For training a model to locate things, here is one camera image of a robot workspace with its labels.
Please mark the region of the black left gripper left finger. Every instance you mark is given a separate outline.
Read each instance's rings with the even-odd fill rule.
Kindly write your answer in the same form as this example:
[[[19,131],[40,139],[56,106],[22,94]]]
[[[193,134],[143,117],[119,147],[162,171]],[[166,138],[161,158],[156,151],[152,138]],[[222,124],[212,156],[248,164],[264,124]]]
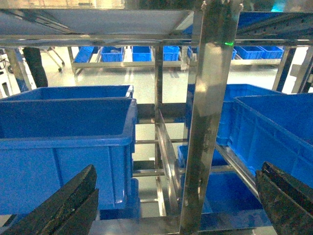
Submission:
[[[87,235],[96,218],[96,169],[86,166],[4,235]]]

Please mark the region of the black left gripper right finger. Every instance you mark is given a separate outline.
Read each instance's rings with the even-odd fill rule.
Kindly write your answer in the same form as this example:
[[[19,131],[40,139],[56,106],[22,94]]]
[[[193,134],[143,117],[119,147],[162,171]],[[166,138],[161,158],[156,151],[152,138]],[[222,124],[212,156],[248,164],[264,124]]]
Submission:
[[[313,189],[270,162],[256,171],[260,202],[278,235],[313,233]]]

